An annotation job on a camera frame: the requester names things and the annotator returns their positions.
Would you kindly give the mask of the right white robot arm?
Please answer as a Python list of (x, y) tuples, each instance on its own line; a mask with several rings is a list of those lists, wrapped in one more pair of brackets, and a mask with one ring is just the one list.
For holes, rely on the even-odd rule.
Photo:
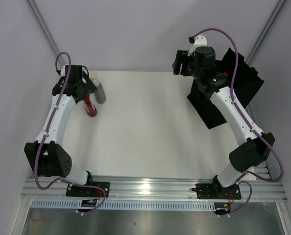
[(246, 172), (265, 161), (275, 138), (264, 133), (247, 114), (236, 94), (231, 91), (232, 78), (220, 66), (212, 47), (198, 47), (193, 54), (176, 52), (172, 65), (175, 75), (192, 76), (193, 84), (187, 96), (209, 129), (227, 122), (238, 147), (229, 154), (229, 164), (213, 178), (212, 193), (223, 198)]

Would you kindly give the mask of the small red bottle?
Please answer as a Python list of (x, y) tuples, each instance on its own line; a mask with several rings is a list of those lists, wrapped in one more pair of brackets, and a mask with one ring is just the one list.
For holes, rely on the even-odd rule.
[(85, 103), (85, 110), (90, 117), (95, 117), (97, 115), (97, 110), (94, 104), (91, 102), (90, 97), (86, 97), (83, 102)]

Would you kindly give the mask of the grey bottle beige pump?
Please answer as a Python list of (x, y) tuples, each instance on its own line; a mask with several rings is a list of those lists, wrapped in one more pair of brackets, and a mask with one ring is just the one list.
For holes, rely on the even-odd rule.
[(103, 88), (102, 83), (98, 79), (97, 70), (91, 70), (89, 71), (89, 78), (97, 88), (97, 90), (94, 92), (94, 96), (96, 98), (96, 101), (98, 104), (103, 104), (106, 101), (106, 94)]

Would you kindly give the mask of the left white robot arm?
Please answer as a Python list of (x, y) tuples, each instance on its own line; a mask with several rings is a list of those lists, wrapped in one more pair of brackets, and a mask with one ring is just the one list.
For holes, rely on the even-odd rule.
[(58, 74), (60, 79), (52, 89), (46, 122), (36, 140), (25, 144), (24, 152), (36, 181), (40, 176), (63, 179), (77, 184), (77, 190), (83, 196), (90, 196), (95, 189), (92, 176), (73, 164), (71, 156), (63, 148), (63, 139), (77, 103), (85, 103), (85, 111), (90, 117), (97, 115), (97, 109), (90, 100), (90, 95), (97, 88), (85, 66), (65, 65)]

